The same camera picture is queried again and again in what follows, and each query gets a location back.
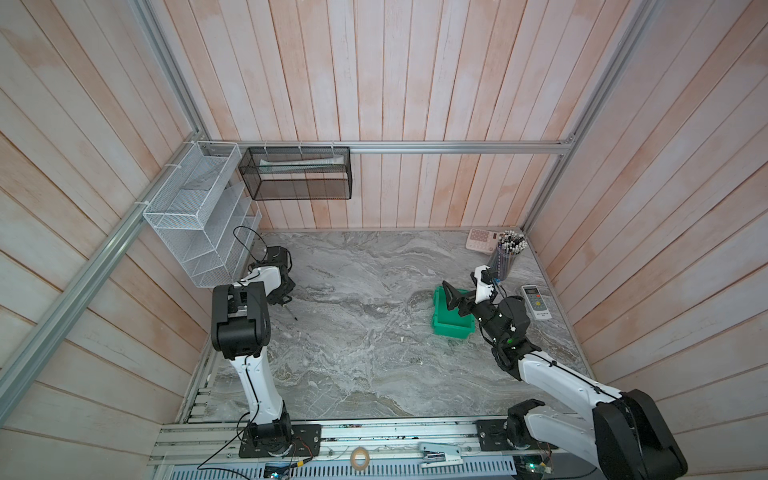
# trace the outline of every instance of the pen holder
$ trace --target pen holder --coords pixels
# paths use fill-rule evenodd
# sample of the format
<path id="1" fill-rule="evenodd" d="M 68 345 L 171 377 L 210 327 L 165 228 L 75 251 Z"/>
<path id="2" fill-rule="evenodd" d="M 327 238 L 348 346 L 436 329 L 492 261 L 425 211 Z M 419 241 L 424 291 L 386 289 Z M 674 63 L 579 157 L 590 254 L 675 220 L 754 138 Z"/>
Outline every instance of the pen holder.
<path id="1" fill-rule="evenodd" d="M 512 269 L 512 262 L 515 261 L 516 256 L 516 253 L 506 253 L 501 245 L 496 245 L 496 250 L 493 250 L 493 253 L 491 253 L 488 266 L 496 269 L 496 278 L 499 281 L 507 279 L 509 270 Z"/>

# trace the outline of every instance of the green bin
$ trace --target green bin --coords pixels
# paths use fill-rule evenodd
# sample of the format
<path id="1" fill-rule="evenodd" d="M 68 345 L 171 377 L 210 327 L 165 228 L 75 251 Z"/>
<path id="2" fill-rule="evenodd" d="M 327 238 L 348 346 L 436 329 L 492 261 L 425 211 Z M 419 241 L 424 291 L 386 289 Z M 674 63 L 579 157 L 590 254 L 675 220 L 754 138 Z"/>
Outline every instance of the green bin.
<path id="1" fill-rule="evenodd" d="M 459 316 L 458 309 L 448 311 L 445 306 L 445 291 L 442 285 L 435 288 L 435 314 L 432 315 L 432 328 L 437 335 L 450 336 L 455 339 L 465 339 L 475 331 L 475 316 Z"/>

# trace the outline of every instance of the roll of tape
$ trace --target roll of tape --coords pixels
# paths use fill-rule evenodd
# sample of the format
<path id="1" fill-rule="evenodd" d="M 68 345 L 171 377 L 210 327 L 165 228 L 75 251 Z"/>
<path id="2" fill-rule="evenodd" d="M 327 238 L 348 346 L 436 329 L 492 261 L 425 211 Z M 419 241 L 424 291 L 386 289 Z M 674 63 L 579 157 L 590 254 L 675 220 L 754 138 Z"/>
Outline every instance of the roll of tape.
<path id="1" fill-rule="evenodd" d="M 365 461 L 363 461 L 363 463 L 358 463 L 357 455 L 361 453 L 362 456 L 365 457 Z M 371 455 L 368 455 L 368 450 L 365 450 L 363 447 L 357 447 L 352 451 L 352 455 L 349 457 L 349 461 L 352 463 L 352 468 L 358 472 L 362 472 L 368 468 L 368 464 L 371 462 Z"/>

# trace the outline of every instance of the wood panel wall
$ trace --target wood panel wall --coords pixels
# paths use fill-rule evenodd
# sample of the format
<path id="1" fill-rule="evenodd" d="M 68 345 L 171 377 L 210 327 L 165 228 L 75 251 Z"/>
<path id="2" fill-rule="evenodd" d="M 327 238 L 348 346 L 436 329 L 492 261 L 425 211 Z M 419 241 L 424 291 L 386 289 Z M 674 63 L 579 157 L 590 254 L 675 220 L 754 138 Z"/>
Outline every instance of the wood panel wall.
<path id="1" fill-rule="evenodd" d="M 153 0 L 210 136 L 556 140 L 633 0 Z M 267 229 L 520 225 L 549 155 L 353 158 L 351 200 L 268 201 Z"/>
<path id="2" fill-rule="evenodd" d="M 668 2 L 530 232 L 598 379 L 653 396 L 701 478 L 768 467 L 766 23 Z"/>
<path id="3" fill-rule="evenodd" d="M 0 365 L 190 133 L 128 3 L 0 2 Z M 0 430 L 2 478 L 139 478 L 210 322 L 147 229 Z"/>

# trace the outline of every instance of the marble countertop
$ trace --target marble countertop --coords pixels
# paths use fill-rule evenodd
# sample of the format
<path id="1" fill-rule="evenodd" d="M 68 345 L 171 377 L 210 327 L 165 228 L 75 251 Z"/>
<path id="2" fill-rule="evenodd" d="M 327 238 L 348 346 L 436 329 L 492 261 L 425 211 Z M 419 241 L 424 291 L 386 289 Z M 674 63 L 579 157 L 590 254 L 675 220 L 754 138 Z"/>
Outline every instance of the marble countertop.
<path id="1" fill-rule="evenodd" d="M 268 233 L 290 250 L 296 282 L 286 309 L 270 306 L 267 347 L 275 385 L 292 419 L 502 415 L 538 398 L 569 411 L 495 364 L 479 331 L 467 340 L 432 331 L 435 287 L 473 288 L 470 273 L 488 255 L 465 249 L 465 231 Z M 260 257 L 260 245 L 254 255 Z M 528 338 L 586 373 L 538 264 L 524 251 L 502 285 L 515 294 L 538 285 L 552 313 L 531 321 Z M 220 353 L 204 421 L 245 411 L 243 387 Z"/>

